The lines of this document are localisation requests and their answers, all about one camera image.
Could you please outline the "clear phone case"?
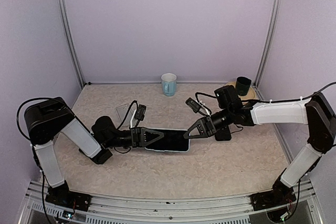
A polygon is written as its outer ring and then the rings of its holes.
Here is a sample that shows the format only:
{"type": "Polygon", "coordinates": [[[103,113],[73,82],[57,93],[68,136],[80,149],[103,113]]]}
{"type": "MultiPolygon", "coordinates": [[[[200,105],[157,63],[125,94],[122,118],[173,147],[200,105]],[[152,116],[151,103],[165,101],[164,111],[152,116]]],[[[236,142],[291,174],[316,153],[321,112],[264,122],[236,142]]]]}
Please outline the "clear phone case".
{"type": "Polygon", "coordinates": [[[129,112],[127,112],[129,106],[130,106],[129,104],[123,104],[123,105],[119,105],[115,108],[115,111],[117,113],[117,117],[118,117],[120,122],[122,122],[124,118],[125,118],[126,122],[130,120],[131,110],[129,112]]]}

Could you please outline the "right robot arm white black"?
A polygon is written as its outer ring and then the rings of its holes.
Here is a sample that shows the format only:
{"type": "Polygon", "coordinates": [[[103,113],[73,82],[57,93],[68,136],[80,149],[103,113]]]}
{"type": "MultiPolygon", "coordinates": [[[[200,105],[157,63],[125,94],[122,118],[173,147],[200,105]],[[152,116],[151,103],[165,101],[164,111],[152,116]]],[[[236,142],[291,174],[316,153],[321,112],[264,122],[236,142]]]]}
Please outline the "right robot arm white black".
{"type": "Polygon", "coordinates": [[[293,161],[275,181],[269,192],[273,205],[281,204],[292,188],[315,163],[335,147],[335,112],[322,90],[307,97],[289,100],[242,101],[234,86],[226,85],[214,92],[219,111],[204,114],[187,132],[184,138],[208,138],[219,132],[229,139],[229,126],[257,126],[264,124],[297,124],[308,128],[308,139],[293,161]]]}

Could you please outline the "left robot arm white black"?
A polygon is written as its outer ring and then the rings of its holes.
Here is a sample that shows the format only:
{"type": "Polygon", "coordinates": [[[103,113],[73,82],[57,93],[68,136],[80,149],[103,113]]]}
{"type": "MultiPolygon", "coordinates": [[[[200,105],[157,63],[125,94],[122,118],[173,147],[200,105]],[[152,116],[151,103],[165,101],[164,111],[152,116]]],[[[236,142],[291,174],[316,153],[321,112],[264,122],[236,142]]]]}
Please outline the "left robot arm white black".
{"type": "Polygon", "coordinates": [[[73,201],[74,195],[65,187],[66,180],[54,150],[53,140],[58,134],[67,137],[97,165],[104,164],[112,157],[112,148],[145,148],[164,137],[163,132],[146,127],[122,131],[115,127],[108,116],[98,118],[89,129],[61,97],[29,99],[19,106],[16,115],[21,114],[28,131],[23,136],[32,145],[37,166],[53,189],[53,197],[64,206],[73,201]]]}

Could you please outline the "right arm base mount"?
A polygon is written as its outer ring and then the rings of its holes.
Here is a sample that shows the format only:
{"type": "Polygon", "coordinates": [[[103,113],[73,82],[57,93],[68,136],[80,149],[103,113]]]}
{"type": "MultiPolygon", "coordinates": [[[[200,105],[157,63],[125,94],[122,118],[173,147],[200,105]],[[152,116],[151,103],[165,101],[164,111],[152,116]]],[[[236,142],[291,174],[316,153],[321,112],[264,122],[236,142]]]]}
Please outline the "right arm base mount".
{"type": "Polygon", "coordinates": [[[287,187],[280,181],[280,178],[279,176],[276,179],[271,190],[250,195],[254,211],[285,205],[297,200],[293,187],[287,187]]]}

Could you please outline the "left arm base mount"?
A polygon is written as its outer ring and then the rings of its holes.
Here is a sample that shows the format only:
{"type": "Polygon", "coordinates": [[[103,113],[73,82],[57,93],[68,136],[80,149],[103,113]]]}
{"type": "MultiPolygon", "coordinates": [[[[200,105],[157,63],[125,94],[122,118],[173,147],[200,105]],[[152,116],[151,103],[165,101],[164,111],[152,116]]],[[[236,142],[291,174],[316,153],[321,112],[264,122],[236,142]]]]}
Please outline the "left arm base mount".
{"type": "Polygon", "coordinates": [[[85,212],[89,209],[91,199],[92,196],[89,194],[69,190],[66,181],[60,186],[48,187],[47,196],[45,198],[48,203],[85,212]]]}

